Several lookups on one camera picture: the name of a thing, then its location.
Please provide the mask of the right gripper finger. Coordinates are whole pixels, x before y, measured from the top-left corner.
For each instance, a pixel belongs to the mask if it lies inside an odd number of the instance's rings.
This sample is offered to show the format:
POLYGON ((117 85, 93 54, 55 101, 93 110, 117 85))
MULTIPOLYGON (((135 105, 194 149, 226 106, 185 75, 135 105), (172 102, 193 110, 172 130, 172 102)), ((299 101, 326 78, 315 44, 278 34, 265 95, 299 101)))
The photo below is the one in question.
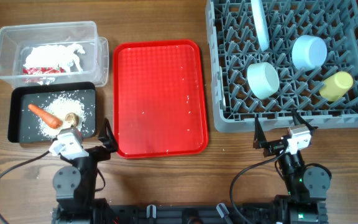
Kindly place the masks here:
POLYGON ((308 122, 306 122, 300 114, 297 112, 297 109, 291 110, 291 115, 293 117, 293 122, 295 126, 304 124, 309 130, 314 130, 314 127, 312 127, 308 122))
POLYGON ((255 117, 255 131, 254 131, 254 142, 253 147, 255 149, 265 148, 267 143, 264 131, 261 127, 258 117, 255 117))

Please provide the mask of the brown mushroom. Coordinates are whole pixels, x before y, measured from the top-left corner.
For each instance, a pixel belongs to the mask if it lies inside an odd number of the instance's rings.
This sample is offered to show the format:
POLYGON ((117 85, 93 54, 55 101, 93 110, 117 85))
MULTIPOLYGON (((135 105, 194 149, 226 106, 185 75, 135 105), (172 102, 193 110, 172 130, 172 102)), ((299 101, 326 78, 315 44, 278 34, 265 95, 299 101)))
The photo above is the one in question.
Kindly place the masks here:
POLYGON ((65 124, 68 124, 70 127, 77 127, 78 123, 80 122, 80 119, 78 115, 76 115, 75 113, 68 113, 65 116, 64 122, 65 124))

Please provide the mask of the yellow cup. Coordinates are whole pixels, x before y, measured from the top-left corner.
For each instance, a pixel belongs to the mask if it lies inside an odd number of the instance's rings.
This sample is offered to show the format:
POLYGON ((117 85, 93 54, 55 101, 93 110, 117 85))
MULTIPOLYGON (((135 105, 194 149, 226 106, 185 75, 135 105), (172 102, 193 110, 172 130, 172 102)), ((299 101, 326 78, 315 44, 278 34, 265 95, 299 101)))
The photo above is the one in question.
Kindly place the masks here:
POLYGON ((319 94, 328 101, 334 102, 342 98, 353 86, 354 79, 347 72, 337 72, 323 81, 324 86, 319 94))

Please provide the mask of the light green bowl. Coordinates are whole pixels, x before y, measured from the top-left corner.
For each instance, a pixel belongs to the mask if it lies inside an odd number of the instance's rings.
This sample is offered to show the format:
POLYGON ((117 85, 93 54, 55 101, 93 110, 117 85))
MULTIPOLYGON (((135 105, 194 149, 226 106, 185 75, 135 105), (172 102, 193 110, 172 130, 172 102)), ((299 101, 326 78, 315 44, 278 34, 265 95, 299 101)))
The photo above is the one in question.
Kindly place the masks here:
POLYGON ((260 100, 275 94, 280 86, 278 73, 275 67, 268 62, 249 65, 247 80, 251 91, 260 100))

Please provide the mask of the white rice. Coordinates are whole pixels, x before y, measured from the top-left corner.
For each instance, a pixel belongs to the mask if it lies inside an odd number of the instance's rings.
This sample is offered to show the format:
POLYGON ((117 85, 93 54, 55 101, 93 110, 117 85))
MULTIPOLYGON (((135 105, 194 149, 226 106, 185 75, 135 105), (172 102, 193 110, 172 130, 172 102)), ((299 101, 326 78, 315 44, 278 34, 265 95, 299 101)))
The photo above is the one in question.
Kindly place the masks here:
POLYGON ((38 135, 45 138, 55 138, 56 135, 65 128, 70 128, 72 122, 66 120, 66 116, 69 113, 73 113, 78 117, 78 124, 76 125, 77 130, 81 131, 86 121, 85 106, 79 100, 73 100, 67 97, 58 97, 52 100, 46 105, 40 106, 40 109, 54 115, 60 119, 63 124, 57 129, 53 129, 48 126, 41 118, 38 119, 38 135))

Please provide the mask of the orange carrot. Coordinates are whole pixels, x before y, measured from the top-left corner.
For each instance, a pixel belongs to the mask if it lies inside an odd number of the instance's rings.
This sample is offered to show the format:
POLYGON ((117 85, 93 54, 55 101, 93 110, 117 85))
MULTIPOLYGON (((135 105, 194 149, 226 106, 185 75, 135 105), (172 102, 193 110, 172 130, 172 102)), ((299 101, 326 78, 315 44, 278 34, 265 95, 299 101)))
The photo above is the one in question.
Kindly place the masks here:
POLYGON ((28 109, 37 115, 48 127, 58 129, 63 125, 63 122, 56 116, 42 110, 34 104, 29 104, 28 109))

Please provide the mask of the light blue rice bowl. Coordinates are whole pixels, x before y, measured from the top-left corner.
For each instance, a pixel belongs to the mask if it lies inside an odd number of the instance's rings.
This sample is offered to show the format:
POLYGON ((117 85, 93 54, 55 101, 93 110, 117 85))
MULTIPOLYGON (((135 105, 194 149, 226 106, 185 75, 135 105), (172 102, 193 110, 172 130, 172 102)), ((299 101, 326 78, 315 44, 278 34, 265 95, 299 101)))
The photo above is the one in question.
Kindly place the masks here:
POLYGON ((302 35, 293 44, 291 57, 294 67, 305 72, 321 67, 328 55, 325 41, 320 37, 302 35))

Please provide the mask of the white tissue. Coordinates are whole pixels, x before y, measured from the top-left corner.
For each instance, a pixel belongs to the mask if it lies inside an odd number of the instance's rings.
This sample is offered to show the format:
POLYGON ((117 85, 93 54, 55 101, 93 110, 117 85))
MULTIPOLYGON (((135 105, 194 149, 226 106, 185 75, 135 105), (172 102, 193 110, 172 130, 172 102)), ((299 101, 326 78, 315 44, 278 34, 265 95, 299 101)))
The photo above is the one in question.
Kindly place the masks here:
POLYGON ((26 58, 25 68, 62 68, 65 72, 71 72, 74 65, 79 72, 83 69, 80 65, 80 58, 76 53, 85 54, 80 44, 71 45, 43 45, 33 47, 30 55, 26 58))

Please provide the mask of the red snack wrapper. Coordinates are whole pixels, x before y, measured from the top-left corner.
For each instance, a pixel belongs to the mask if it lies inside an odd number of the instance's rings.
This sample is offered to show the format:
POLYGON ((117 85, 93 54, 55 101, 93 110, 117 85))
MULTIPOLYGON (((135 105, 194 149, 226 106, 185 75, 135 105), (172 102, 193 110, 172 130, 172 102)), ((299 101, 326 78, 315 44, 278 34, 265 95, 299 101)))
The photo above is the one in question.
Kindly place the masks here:
POLYGON ((53 74, 53 73, 64 73, 62 67, 32 67, 23 68, 24 75, 41 75, 41 74, 53 74))

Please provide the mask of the large light blue plate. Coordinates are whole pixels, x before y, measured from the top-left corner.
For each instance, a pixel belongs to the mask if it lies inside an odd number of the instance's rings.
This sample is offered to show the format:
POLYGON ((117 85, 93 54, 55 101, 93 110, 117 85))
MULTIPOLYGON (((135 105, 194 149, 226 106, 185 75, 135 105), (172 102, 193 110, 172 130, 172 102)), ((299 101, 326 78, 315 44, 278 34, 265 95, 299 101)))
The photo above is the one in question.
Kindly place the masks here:
POLYGON ((265 51, 269 48, 270 39, 264 7, 261 0, 251 0, 250 2, 260 50, 265 51))

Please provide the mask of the white spoon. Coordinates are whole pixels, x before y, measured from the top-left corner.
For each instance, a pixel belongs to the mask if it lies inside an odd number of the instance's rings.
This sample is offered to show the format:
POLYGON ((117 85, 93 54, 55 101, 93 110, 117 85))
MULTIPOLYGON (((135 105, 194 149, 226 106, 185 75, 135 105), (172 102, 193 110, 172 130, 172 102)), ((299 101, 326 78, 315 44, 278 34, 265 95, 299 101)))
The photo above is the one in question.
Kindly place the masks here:
POLYGON ((226 97, 224 94, 222 94, 221 107, 222 107, 222 110, 226 109, 226 97))

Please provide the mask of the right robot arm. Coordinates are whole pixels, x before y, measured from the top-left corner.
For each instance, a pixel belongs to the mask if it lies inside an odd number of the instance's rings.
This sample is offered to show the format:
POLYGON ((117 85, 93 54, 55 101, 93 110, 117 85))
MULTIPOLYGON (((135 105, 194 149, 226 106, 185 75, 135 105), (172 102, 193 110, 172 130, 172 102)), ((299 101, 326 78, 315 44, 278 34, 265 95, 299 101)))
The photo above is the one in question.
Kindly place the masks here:
POLYGON ((271 202, 268 220, 270 223, 327 223, 325 200, 332 173, 321 164, 305 164, 301 150, 311 145, 315 128, 295 109, 291 114, 294 125, 275 141, 266 139, 259 119, 255 119, 254 148, 263 149, 265 157, 276 157, 275 166, 288 192, 287 195, 277 195, 271 202))

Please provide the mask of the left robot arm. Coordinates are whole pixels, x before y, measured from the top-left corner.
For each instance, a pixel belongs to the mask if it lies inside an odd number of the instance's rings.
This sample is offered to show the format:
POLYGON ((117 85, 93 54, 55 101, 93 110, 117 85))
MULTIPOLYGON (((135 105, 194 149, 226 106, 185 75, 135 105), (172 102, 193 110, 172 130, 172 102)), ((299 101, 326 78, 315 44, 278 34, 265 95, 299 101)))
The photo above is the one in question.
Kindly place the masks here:
POLYGON ((96 178, 101 175, 98 163, 108 161, 118 144, 108 119, 99 132, 102 145, 85 149, 83 137, 75 127, 60 131, 49 151, 69 163, 53 177, 58 207, 52 223, 119 223, 119 218, 105 198, 96 198, 96 178))

